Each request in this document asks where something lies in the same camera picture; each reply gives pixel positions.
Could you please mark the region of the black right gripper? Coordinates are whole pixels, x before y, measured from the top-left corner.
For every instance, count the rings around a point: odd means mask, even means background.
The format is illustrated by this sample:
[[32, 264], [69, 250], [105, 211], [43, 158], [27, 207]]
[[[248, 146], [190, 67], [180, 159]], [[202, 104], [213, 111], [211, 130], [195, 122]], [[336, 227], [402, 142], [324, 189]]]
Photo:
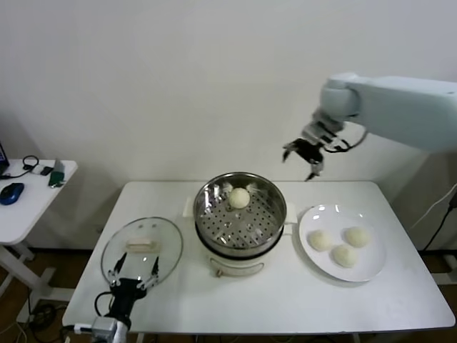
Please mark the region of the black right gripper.
[[320, 149], [320, 144], [312, 144], [305, 139], [298, 138], [283, 146], [282, 161], [286, 161], [292, 153], [307, 161], [311, 170], [305, 181], [309, 182], [319, 177], [323, 170], [323, 155]]

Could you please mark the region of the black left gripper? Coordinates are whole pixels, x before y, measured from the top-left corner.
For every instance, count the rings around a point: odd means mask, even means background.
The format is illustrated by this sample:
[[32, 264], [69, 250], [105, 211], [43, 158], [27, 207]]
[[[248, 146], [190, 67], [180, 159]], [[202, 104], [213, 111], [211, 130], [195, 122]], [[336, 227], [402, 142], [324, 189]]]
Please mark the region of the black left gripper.
[[147, 291], [144, 288], [152, 288], [159, 283], [159, 255], [144, 257], [142, 267], [145, 271], [141, 286], [137, 279], [120, 278], [120, 271], [126, 260], [126, 252], [115, 263], [113, 269], [108, 270], [108, 282], [110, 293], [114, 297], [107, 317], [114, 318], [123, 324], [130, 324], [130, 315], [137, 300], [143, 299]]

